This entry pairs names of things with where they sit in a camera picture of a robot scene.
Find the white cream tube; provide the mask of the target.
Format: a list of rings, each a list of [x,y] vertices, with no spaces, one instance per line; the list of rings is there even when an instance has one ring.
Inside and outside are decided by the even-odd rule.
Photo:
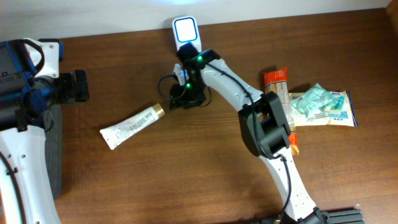
[[[165,116],[165,111],[157,103],[118,124],[101,129],[99,132],[109,148],[114,150],[125,140],[158,121],[163,116]]]

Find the orange spaghetti packet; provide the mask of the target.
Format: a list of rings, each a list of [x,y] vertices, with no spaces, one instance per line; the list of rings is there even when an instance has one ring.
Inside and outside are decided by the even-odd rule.
[[[290,104],[289,90],[287,87],[287,67],[284,67],[281,70],[264,72],[263,78],[265,93],[273,91],[280,98],[291,131],[289,136],[290,148],[292,150],[292,154],[297,156],[299,155],[299,145],[292,112],[292,105]]]

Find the teal snack pouch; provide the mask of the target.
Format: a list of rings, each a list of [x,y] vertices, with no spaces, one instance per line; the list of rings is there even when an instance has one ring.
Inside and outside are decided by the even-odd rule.
[[[333,101],[335,97],[318,83],[298,98],[293,99],[292,106],[307,118],[316,110]]]

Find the small teal tissue pack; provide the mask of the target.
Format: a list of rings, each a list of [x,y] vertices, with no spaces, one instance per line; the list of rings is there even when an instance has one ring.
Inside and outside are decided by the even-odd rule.
[[[331,92],[331,95],[335,98],[333,101],[329,102],[326,106],[326,110],[329,113],[338,114],[342,112],[343,105],[345,102],[345,96],[339,92]]]

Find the yellow white wipes pack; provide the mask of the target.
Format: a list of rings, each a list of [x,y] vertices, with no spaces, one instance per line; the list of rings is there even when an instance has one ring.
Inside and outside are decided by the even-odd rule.
[[[296,126],[323,126],[323,125],[336,125],[336,126],[351,126],[357,127],[358,120],[356,118],[354,108],[352,105],[350,91],[335,92],[331,94],[337,98],[344,97],[342,112],[340,114],[324,113],[322,110],[316,110],[311,117],[306,117],[299,110],[293,106],[292,113]]]

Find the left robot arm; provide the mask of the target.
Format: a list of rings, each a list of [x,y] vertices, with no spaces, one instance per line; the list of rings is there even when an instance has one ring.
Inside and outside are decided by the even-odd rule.
[[[7,223],[60,223],[45,159],[45,113],[90,99],[85,70],[62,73],[58,39],[1,42],[1,201]]]

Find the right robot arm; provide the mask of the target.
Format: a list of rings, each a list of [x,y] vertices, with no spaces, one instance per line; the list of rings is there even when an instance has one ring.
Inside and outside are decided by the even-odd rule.
[[[237,76],[214,50],[180,46],[182,70],[170,90],[170,109],[200,107],[205,88],[218,92],[238,113],[241,137],[249,152],[268,168],[282,199],[281,223],[327,223],[328,217],[306,191],[294,164],[291,130],[276,93],[264,93]]]

